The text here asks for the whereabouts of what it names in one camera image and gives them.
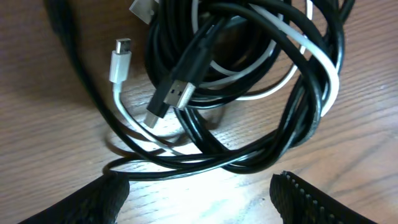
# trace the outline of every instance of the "tangled cable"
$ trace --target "tangled cable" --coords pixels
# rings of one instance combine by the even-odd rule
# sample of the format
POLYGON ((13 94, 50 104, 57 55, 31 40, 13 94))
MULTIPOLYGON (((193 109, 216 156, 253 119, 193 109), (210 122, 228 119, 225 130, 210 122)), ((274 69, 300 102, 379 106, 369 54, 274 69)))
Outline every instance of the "tangled cable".
MULTIPOLYGON (((237 174, 259 172, 273 165, 289 148, 299 146, 312 137, 321 117, 328 112, 337 97, 338 74, 343 65, 345 49, 343 23, 354 5, 354 0, 345 0, 341 7, 338 0, 312 0, 328 23, 326 34, 322 37, 310 20, 308 8, 312 8, 311 2, 307 2, 307 17, 291 6, 291 0, 160 1, 159 11, 150 25, 145 52, 147 73, 157 88, 148 110, 160 117, 165 114, 170 105, 164 97, 157 97, 166 95, 170 91, 168 87, 174 85, 175 81, 195 86, 192 95, 184 99, 187 105, 179 107, 183 110, 175 108, 174 112, 186 134, 202 153, 155 156, 126 135, 100 97, 78 56, 78 36, 75 27, 71 25, 72 16, 59 2, 63 1, 53 1, 53 4, 47 6, 54 30, 60 36, 77 74, 104 119, 135 152, 127 152, 128 156, 110 162, 103 171, 123 173, 135 181, 175 179, 219 167, 237 174), (231 56, 216 63, 214 46, 217 37, 236 18, 243 18, 248 28, 241 32, 240 42, 234 46, 231 56), (291 28, 290 21, 304 35, 291 28), (297 49, 287 35, 303 47, 297 49), (247 55, 247 49, 251 46, 255 47, 247 55), (308 61, 302 55, 304 47, 312 53, 308 61), (293 72, 290 71, 272 91, 256 95, 248 93, 271 69, 281 50, 292 59, 293 72), (300 70, 301 76, 290 94, 276 130, 247 146, 230 150, 205 128, 204 119, 197 110, 217 108, 234 100, 253 100, 270 95, 291 78, 295 67, 300 70), (151 162, 171 170, 111 170, 128 162, 151 162)), ((120 92, 121 86, 115 85, 114 98, 119 103, 120 92)), ((118 108, 123 111, 121 103, 118 108)), ((159 143, 156 136, 140 124, 134 120, 129 122, 146 138, 159 143)), ((165 144, 161 147, 170 149, 165 144)))

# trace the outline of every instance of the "white micro usb connector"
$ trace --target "white micro usb connector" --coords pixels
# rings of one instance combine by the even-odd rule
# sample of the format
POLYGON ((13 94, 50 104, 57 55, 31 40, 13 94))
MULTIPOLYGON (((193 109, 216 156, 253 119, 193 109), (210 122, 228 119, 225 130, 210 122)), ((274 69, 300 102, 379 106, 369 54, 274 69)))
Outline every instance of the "white micro usb connector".
POLYGON ((109 80, 121 84, 127 80, 131 61, 131 40, 128 38, 116 40, 116 50, 112 51, 111 71, 109 80))

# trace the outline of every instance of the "black wire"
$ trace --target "black wire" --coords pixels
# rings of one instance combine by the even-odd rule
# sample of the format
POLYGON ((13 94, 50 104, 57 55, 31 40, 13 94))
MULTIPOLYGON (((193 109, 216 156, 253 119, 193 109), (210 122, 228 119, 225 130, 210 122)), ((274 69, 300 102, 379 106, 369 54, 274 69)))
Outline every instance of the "black wire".
MULTIPOLYGON (((252 10, 248 3, 266 7, 274 14, 283 14, 285 23, 293 21, 314 44, 329 55, 339 71, 344 59, 343 22, 348 18, 354 4, 353 0, 346 0, 338 10, 337 0, 313 0, 328 23, 326 35, 322 37, 313 23, 291 6, 291 0, 283 2, 275 0, 225 0, 225 2, 204 0, 200 10, 210 13, 210 16, 194 35, 190 18, 192 1, 177 3, 173 0, 161 0, 159 13, 151 23, 145 51, 146 69, 154 86, 158 86, 164 77, 170 75, 173 68, 178 68, 177 64, 181 62, 180 59, 189 54, 190 49, 199 43, 199 40, 207 39, 206 44, 213 45, 220 28, 231 16, 239 15, 247 19, 247 22, 252 23, 251 26, 258 29, 256 31, 262 36, 267 35, 269 40, 273 39, 277 42, 271 56, 254 71, 220 90, 199 88, 185 111, 175 110, 185 132, 202 154, 167 157, 155 156, 143 150, 120 129, 116 117, 105 105, 81 62, 76 46, 76 43, 79 43, 78 34, 68 23, 69 21, 72 24, 73 20, 69 14, 65 13, 65 7, 60 4, 60 2, 64 4, 65 1, 48 1, 50 3, 46 7, 49 10, 52 25, 60 36, 82 84, 112 130, 137 154, 137 156, 122 157, 110 162, 104 167, 103 172, 125 173, 130 180, 139 181, 187 177, 219 167, 238 174, 259 172, 273 165, 289 148, 307 141, 314 134, 320 122, 322 96, 328 94, 329 82, 326 72, 313 57, 306 61, 286 35, 252 10), (285 51, 298 66, 302 75, 291 92, 278 128, 247 146, 233 151, 229 150, 206 129, 204 119, 196 109, 223 106, 245 94, 271 69, 281 50, 285 51), (167 172, 111 170, 128 162, 152 162, 171 170, 167 172)), ((269 43, 250 38, 248 40, 253 40, 255 44, 261 46, 250 52, 248 59, 239 65, 240 68, 257 60, 269 43)), ((235 52, 244 52, 242 50, 235 49, 235 52)), ((229 62, 235 63, 236 60, 231 59, 229 62)))

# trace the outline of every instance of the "white connector housing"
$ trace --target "white connector housing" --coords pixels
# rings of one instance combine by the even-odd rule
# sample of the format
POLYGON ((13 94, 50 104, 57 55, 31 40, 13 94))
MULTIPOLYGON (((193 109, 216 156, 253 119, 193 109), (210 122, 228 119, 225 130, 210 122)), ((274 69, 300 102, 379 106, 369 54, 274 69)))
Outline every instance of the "white connector housing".
POLYGON ((129 67, 131 61, 131 52, 118 54, 112 51, 111 71, 109 72, 109 80, 113 83, 122 83, 127 80, 129 75, 129 67))

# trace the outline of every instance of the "brown wooden surface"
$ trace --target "brown wooden surface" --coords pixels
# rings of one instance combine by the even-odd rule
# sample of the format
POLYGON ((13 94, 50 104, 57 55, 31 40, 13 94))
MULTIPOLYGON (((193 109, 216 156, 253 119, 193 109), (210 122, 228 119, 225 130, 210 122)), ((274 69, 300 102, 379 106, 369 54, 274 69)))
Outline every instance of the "brown wooden surface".
MULTIPOLYGON (((294 1, 302 8, 301 1, 294 1)), ((154 89, 142 65, 147 26, 128 0, 73 1, 84 59, 102 94, 114 39, 134 42, 124 102, 142 120, 154 89)), ((42 1, 3 0, 0 7, 0 219, 17 223, 101 175, 115 154, 109 132, 52 33, 42 1)), ((281 223, 269 199, 273 173, 291 170, 353 210, 398 223, 398 1, 358 0, 345 25, 341 91, 316 135, 276 165, 253 175, 218 169, 166 182, 132 182, 119 223, 281 223)), ((325 22, 317 12, 316 24, 325 22)), ((258 85, 290 66, 283 54, 258 85)), ((213 133, 230 148, 275 128, 293 82, 263 100, 234 102, 213 133)), ((209 114, 217 117, 219 111, 209 114)), ((157 134, 181 131, 170 113, 157 134)), ((151 144, 143 144, 148 149, 151 144)), ((192 145, 181 148, 190 152, 192 145)), ((156 170, 150 165, 129 170, 156 170)))

